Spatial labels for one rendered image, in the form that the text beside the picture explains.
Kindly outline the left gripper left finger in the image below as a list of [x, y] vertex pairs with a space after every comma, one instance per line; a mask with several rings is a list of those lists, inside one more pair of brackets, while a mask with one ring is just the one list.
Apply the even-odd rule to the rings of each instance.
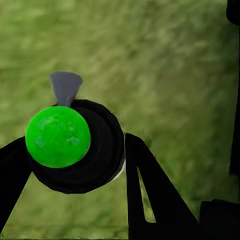
[[31, 172], [25, 136], [0, 149], [0, 234]]

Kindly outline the pesticide atomizer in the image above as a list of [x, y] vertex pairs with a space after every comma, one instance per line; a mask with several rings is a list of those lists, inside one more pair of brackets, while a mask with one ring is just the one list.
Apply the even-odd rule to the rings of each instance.
[[85, 194], [112, 182], [126, 162], [119, 121], [104, 105], [75, 99], [81, 76], [58, 71], [49, 76], [57, 105], [29, 122], [25, 139], [29, 166], [51, 190]]

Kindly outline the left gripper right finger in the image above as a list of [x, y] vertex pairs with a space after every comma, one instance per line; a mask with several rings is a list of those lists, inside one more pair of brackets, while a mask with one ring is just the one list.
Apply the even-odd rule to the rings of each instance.
[[[129, 240], [210, 240], [144, 141], [125, 138]], [[145, 220], [137, 167], [156, 223]]]

